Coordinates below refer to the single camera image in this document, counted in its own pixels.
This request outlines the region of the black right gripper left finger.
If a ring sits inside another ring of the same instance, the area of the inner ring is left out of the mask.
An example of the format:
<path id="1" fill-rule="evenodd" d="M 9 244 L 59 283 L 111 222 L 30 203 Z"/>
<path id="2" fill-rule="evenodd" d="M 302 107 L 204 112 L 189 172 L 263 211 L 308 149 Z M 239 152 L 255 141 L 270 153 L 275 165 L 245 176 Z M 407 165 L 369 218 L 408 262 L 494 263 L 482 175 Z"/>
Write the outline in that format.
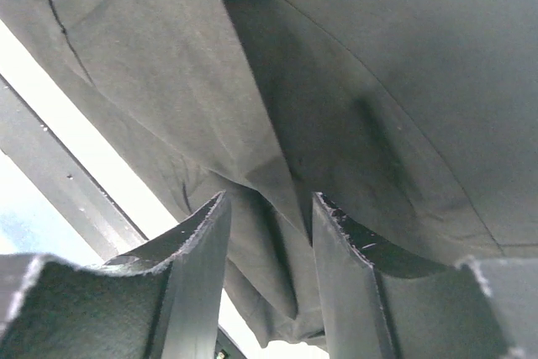
<path id="1" fill-rule="evenodd" d="M 214 357 L 230 224 L 221 192 L 102 265 L 2 256 L 2 357 Z"/>

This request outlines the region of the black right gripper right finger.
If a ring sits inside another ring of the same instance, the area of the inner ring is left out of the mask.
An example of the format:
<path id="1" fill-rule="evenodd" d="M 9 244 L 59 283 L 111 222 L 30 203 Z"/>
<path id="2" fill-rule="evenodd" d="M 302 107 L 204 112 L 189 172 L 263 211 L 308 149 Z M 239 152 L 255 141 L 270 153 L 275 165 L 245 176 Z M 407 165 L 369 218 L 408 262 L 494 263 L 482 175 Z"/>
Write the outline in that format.
<path id="1" fill-rule="evenodd" d="M 333 358 L 534 358 L 537 261 L 444 266 L 313 198 L 313 248 Z"/>

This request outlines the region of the black long sleeve shirt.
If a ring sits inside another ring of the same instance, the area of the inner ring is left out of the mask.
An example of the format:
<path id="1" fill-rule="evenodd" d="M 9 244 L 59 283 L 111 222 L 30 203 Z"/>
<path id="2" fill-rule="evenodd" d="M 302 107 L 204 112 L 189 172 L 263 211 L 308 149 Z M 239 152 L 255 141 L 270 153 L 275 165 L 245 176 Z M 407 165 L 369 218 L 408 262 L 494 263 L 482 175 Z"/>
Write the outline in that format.
<path id="1" fill-rule="evenodd" d="M 537 252 L 537 0 L 1 0 L 175 215 L 224 189 L 226 292 L 324 346 L 312 195 L 450 265 Z"/>

